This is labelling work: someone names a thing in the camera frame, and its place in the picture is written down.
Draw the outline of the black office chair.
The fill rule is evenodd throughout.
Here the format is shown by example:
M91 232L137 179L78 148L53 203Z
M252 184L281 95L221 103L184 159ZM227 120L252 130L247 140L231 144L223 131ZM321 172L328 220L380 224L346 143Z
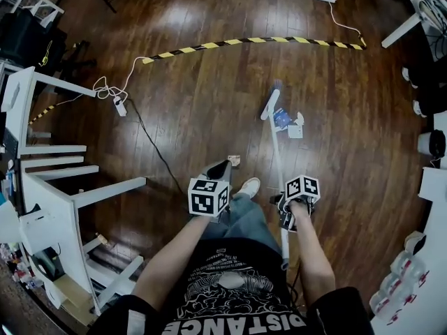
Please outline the black office chair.
M67 34L56 25L41 26L27 10L7 13L0 20L0 59L20 68L33 66L49 76L59 73L64 80L84 66L96 66L95 59L78 60L89 42L81 40L69 47L66 39Z

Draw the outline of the person's white right shoe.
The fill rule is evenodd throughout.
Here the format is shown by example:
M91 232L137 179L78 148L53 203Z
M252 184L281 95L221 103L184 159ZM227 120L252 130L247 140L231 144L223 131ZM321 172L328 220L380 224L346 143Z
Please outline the person's white right shoe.
M260 179L257 177L252 177L243 183L237 194L245 194L252 199L258 193L260 186Z

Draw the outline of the white broom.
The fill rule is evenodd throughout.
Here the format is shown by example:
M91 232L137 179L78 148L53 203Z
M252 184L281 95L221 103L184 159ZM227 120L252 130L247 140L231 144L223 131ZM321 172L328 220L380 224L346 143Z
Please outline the white broom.
M279 144L277 140L277 129L274 123L274 111L275 105L280 97L282 88L282 81L275 80L273 82L272 88L268 93L268 100L261 112L261 120L268 120L270 124L270 131L272 134L272 144L273 144L273 157L275 161L275 165L277 167L277 176L279 182L279 192L280 194L273 196L270 198L270 201L277 207L278 215L279 215L279 226L280 226L280 235L281 235L281 256L282 256L282 264L281 269L286 271L289 266L289 242L288 242L288 230L283 227L281 218L284 215L284 211L282 210L280 203L282 198L285 196L285 182L282 170L281 156L279 152Z

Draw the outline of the white bin black liner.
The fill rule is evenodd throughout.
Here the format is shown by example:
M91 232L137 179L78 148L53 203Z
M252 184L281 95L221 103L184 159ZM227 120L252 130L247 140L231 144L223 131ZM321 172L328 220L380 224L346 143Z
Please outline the white bin black liner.
M443 158L446 153L446 136L444 132L435 129L418 136L417 150L420 154L431 155L435 158Z

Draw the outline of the black printed T-shirt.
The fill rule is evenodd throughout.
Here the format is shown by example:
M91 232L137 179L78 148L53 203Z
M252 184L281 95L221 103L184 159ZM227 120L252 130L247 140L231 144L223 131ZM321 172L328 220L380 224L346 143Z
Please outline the black printed T-shirt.
M340 288L305 314L291 306L278 252L250 239L208 239L160 311L120 297L87 335L374 335L360 293Z

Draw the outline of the person's left forearm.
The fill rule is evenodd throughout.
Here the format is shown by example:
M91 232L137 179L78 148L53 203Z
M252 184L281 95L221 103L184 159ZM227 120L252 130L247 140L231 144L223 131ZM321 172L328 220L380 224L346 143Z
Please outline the person's left forearm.
M146 265L132 294L160 310L182 276L211 218L192 218Z

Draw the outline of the brown cardboard box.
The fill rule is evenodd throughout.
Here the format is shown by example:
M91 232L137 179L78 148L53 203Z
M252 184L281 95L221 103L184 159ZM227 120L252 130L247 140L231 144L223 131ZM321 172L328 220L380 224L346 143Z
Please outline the brown cardboard box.
M70 276L64 274L52 283L61 306L84 326L95 320L93 297Z

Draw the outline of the person's right forearm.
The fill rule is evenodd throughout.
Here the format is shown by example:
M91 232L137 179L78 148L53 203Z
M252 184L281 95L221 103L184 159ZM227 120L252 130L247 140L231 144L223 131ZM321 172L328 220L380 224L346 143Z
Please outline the person's right forearm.
M297 229L303 295L307 307L310 307L336 289L335 275L318 240L307 206L291 201L289 207Z

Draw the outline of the short yellow black floor strip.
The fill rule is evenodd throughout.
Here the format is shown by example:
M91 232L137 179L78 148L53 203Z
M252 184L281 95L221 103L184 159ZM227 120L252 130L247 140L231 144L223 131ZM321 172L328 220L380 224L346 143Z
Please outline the short yellow black floor strip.
M29 123L28 125L32 125L34 124L38 119L44 117L49 111L55 109L56 105L50 105L47 108L45 108L41 113L39 113L36 117L34 117Z

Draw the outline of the blue jeans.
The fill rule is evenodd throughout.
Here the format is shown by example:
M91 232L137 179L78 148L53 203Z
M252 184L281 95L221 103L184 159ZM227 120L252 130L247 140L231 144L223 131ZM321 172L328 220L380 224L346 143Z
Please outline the blue jeans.
M282 255L281 248L268 229L261 206L248 194L236 193L218 223L210 222L201 239L244 238L257 241Z

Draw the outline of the blue packet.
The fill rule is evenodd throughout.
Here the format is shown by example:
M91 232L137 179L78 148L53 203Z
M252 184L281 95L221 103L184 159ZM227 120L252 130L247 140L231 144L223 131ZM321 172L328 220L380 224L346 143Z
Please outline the blue packet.
M285 128L291 122L291 118L282 107L274 112L273 117L275 126L279 128Z

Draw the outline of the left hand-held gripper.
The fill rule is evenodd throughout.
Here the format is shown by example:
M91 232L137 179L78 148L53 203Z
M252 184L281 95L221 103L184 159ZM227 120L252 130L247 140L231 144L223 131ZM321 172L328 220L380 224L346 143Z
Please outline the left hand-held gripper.
M229 160L222 160L203 169L201 174L206 179L191 178L188 206L192 216L207 216L213 223L220 222L229 204L232 169Z

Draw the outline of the white desk with crossbars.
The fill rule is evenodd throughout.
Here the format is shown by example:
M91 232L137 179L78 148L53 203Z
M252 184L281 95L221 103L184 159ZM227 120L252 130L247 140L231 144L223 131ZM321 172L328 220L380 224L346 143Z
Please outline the white desk with crossbars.
M91 204L145 186L146 179L137 177L109 186L104 186L77 195L67 195L50 185L54 179L93 174L99 171L97 165L81 166L84 145L27 144L29 114L36 84L73 91L80 95L95 97L96 92L55 77L35 71L33 67L15 70L9 75L3 95L1 109L6 113L6 132L17 142L16 156L26 155L32 159L20 162L19 183L22 186L26 214L18 218L20 242L29 255L52 247L58 254L65 274L93 297L95 319L101 309L115 294L132 292L134 283L130 277L143 263L143 257L136 256L119 274L107 270L101 273L93 267L88 253L101 243L94 240L83 244L80 235L79 210ZM47 279L36 267L31 268L42 280L49 300L56 308L63 308L56 296L54 281Z

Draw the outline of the black electronic box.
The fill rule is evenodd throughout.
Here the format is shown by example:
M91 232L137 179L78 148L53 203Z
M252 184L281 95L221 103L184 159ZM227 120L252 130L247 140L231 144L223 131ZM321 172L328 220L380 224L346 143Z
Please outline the black electronic box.
M65 274L59 254L52 247L35 253L31 259L39 271L50 281L56 281Z

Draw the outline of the pale wood top desk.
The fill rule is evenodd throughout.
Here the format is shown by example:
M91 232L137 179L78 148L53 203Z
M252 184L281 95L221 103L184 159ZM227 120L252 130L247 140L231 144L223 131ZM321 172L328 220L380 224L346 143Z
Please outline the pale wood top desk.
M447 55L447 0L401 0L410 16L381 41L390 47L414 27L421 26L429 44L432 58Z

